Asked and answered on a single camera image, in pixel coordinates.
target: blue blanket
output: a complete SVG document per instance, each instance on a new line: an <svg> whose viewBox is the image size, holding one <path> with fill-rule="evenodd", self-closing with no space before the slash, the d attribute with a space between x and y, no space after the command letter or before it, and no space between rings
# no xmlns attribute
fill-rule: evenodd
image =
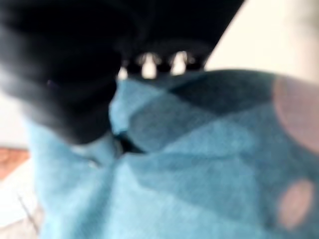
<svg viewBox="0 0 319 239"><path fill-rule="evenodd" d="M145 153L105 167L29 122L43 239L315 239L319 159L278 122L272 74L193 73L119 82L113 131ZM314 185L293 229L285 192Z"/></svg>

